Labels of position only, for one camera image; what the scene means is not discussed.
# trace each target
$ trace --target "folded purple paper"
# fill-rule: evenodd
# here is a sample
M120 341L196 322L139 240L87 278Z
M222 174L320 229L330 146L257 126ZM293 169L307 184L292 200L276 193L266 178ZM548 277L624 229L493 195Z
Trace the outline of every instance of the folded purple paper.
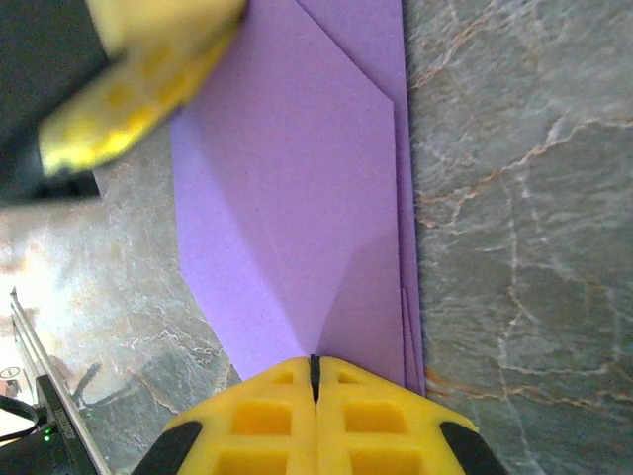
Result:
M392 100L304 8L251 1L172 134L181 269L242 378L316 352L420 388L397 133Z

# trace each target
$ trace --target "marble countertop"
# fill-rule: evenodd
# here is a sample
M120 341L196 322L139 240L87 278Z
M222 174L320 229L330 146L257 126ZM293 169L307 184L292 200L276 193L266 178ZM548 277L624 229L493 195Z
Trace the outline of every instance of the marble countertop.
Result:
M429 396L513 474L633 473L633 2L406 2ZM163 127L3 276L115 474L238 381L178 272Z

